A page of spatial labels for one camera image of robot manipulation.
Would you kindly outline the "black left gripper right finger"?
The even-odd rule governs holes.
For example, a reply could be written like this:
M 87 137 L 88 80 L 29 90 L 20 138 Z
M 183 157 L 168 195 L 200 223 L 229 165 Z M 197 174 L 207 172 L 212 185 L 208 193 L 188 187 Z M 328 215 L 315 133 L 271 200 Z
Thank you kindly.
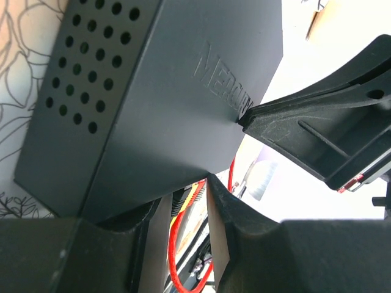
M 389 292 L 390 222 L 281 223 L 207 177 L 207 208 L 218 292 Z

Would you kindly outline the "black network switch box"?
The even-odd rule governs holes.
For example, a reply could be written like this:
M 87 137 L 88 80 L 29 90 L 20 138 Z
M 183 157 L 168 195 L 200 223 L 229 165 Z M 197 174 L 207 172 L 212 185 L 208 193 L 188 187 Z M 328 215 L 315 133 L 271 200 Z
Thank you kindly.
M 70 1 L 15 182 L 100 223 L 226 170 L 282 41 L 280 1 Z

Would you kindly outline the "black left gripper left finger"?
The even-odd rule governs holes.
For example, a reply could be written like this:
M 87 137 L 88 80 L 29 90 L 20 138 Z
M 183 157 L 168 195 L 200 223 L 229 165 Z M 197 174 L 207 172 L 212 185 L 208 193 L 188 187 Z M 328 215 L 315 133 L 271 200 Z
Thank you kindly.
M 1 221 L 2 292 L 162 292 L 171 200 L 99 225 L 82 218 Z

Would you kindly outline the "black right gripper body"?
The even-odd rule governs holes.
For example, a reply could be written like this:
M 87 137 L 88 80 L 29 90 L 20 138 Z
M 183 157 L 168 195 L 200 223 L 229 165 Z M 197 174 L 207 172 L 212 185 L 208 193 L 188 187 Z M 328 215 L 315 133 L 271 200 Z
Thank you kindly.
M 337 192 L 352 195 L 354 201 L 366 197 L 364 208 L 371 207 L 380 212 L 379 219 L 390 220 L 390 170 L 377 178 L 359 173 Z

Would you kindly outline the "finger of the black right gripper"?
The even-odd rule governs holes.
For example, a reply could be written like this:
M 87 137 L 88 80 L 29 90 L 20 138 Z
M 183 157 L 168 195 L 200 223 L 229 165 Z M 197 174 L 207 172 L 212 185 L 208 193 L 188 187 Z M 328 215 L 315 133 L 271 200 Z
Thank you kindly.
M 290 101 L 303 101 L 314 96 L 335 93 L 355 85 L 362 85 L 390 70 L 390 35 L 376 37 L 358 55 L 324 79 L 296 93 L 283 98 L 252 107 L 240 118 L 240 122 L 249 122 L 254 116 L 280 104 Z
M 243 131 L 332 190 L 369 183 L 390 171 L 390 73 L 251 108 Z

